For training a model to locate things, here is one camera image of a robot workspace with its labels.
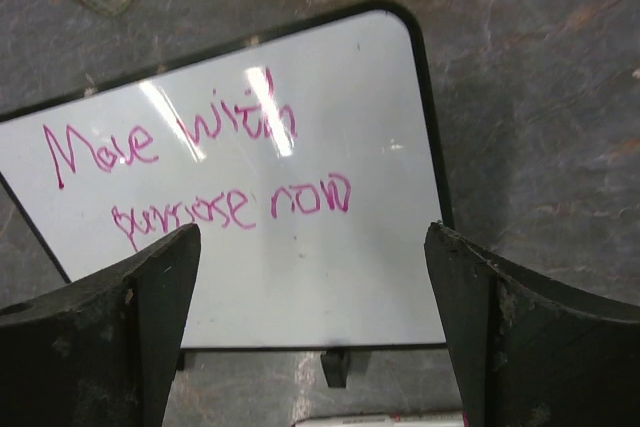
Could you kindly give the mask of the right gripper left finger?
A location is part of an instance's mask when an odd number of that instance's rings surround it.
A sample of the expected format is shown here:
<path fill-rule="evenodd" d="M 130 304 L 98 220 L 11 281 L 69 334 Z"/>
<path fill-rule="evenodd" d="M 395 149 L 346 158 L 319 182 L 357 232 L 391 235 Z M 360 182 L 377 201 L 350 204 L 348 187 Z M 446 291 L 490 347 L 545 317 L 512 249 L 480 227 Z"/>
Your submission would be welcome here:
<path fill-rule="evenodd" d="M 1 311 L 4 426 L 159 426 L 201 253 L 178 228 L 133 256 Z"/>

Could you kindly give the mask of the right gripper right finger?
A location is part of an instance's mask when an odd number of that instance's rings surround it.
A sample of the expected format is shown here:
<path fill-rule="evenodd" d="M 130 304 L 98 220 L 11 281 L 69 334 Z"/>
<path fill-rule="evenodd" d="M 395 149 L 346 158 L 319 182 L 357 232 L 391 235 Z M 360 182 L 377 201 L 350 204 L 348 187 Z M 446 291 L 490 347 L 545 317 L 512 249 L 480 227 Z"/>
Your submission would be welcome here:
<path fill-rule="evenodd" d="M 639 309 L 429 226 L 424 252 L 470 426 L 636 426 Z"/>

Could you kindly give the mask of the white marker pen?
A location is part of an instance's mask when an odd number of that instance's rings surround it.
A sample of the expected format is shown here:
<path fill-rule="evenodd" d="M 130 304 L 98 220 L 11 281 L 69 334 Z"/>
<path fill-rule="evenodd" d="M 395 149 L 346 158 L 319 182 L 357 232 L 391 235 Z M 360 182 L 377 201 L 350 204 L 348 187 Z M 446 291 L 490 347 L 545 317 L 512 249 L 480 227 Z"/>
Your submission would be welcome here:
<path fill-rule="evenodd" d="M 467 427 L 466 415 L 460 411 L 426 414 L 371 414 L 310 418 L 298 421 L 295 427 Z"/>

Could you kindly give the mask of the small whiteboard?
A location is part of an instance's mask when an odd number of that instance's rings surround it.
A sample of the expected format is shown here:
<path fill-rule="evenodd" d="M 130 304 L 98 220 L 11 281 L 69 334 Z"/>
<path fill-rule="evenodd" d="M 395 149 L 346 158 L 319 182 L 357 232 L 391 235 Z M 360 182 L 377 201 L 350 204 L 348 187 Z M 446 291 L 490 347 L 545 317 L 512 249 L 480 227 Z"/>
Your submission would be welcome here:
<path fill-rule="evenodd" d="M 435 347 L 453 221 L 420 25 L 370 0 L 1 117 L 1 181 L 86 277 L 196 224 L 185 350 Z"/>

